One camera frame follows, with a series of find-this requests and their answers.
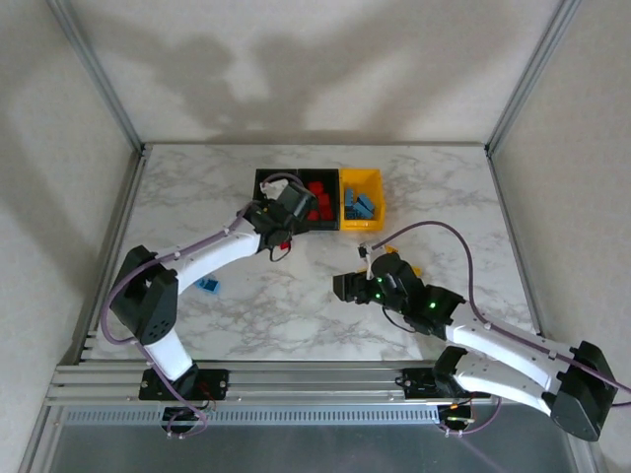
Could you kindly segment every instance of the black tray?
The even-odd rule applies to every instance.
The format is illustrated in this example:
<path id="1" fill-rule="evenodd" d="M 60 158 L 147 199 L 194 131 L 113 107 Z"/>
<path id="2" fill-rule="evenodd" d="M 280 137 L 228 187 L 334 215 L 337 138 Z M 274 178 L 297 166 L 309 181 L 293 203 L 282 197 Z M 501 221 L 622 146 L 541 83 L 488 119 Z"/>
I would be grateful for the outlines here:
<path id="1" fill-rule="evenodd" d="M 310 182 L 320 181 L 324 192 L 328 194 L 333 211 L 332 221 L 308 221 L 310 231 L 339 230 L 339 171 L 338 169 L 257 169 L 254 178 L 254 200 L 261 200 L 264 196 L 260 190 L 260 183 L 275 172 L 288 172 L 296 175 L 307 187 Z"/>

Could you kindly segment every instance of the yellow bin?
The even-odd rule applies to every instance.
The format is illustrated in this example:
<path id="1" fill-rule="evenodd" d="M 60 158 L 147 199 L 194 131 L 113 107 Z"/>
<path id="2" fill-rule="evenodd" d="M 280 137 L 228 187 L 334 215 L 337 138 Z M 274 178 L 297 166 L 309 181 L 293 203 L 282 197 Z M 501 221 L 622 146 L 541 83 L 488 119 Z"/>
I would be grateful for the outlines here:
<path id="1" fill-rule="evenodd" d="M 344 218 L 344 196 L 346 189 L 353 189 L 355 198 L 366 194 L 375 204 L 373 220 L 346 220 Z M 340 169 L 339 170 L 339 230 L 376 232 L 384 227 L 386 220 L 386 200 L 382 185 L 382 173 L 379 169 Z"/>

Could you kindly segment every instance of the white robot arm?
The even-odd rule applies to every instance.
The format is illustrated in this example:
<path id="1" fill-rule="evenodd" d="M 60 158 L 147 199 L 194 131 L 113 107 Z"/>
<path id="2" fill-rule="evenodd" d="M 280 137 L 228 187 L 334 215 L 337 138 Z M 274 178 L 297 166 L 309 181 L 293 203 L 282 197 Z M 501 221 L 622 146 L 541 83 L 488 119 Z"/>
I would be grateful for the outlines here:
<path id="1" fill-rule="evenodd" d="M 360 255 L 366 257 L 361 247 Z M 617 389 L 573 366 L 613 379 L 598 347 L 582 342 L 574 348 L 482 315 L 462 296 L 425 285 L 398 253 L 367 259 L 370 274 L 333 277 L 334 293 L 348 303 L 396 311 L 415 331 L 451 345 L 434 366 L 442 392 L 494 394 L 543 412 L 580 439 L 598 439 Z"/>
<path id="2" fill-rule="evenodd" d="M 222 266 L 265 249 L 272 251 L 304 233 L 306 216 L 314 205 L 316 198 L 310 192 L 290 182 L 276 199 L 252 202 L 231 226 L 203 238 L 204 244 L 158 252 L 141 245 L 127 253 L 115 285 L 138 274 L 115 296 L 110 308 L 166 378 L 178 384 L 180 394 L 190 389 L 196 366 L 175 332 L 177 297 Z"/>

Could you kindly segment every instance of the blue cube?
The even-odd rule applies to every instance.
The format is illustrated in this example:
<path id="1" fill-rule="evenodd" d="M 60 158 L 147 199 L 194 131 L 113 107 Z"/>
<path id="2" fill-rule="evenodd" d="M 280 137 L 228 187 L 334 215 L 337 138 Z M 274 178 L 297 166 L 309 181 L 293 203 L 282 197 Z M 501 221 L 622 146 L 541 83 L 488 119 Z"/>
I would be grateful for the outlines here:
<path id="1" fill-rule="evenodd" d="M 219 288 L 221 287 L 219 281 L 216 281 L 212 278 L 201 278 L 195 281 L 195 286 L 202 291 L 206 291 L 207 293 L 211 294 L 219 293 Z"/>
<path id="2" fill-rule="evenodd" d="M 360 219 L 371 220 L 373 218 L 373 213 L 364 207 L 360 202 L 355 202 L 353 210 L 360 215 Z"/>
<path id="3" fill-rule="evenodd" d="M 353 206 L 353 189 L 348 187 L 344 192 L 344 207 Z"/>
<path id="4" fill-rule="evenodd" d="M 359 194 L 357 197 L 357 201 L 364 206 L 364 208 L 368 209 L 371 214 L 375 213 L 375 204 L 371 202 L 371 199 L 368 198 L 366 194 Z"/>

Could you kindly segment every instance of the marble table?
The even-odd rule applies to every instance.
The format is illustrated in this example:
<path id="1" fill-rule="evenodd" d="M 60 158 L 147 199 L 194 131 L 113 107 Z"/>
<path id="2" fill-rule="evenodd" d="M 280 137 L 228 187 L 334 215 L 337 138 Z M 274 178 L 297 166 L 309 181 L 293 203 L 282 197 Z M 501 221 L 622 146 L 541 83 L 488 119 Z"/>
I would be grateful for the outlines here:
<path id="1" fill-rule="evenodd" d="M 121 254 L 158 250 L 220 229 L 249 198 L 257 168 L 379 168 L 387 203 L 378 234 L 318 232 L 298 236 L 289 257 L 268 254 L 215 273 L 219 295 L 195 287 L 179 299 L 176 330 L 197 360 L 436 359 L 440 340 L 390 325 L 378 306 L 340 302 L 331 276 L 362 267 L 357 244 L 419 220 L 442 220 L 473 252 L 478 305 L 532 330 L 524 289 L 481 147 L 157 145 L 146 166 Z M 423 228 L 394 243 L 423 269 L 426 283 L 466 294 L 465 257 L 442 229 Z M 126 329 L 110 319 L 112 332 Z M 93 360 L 139 359 L 102 333 L 84 353 Z"/>

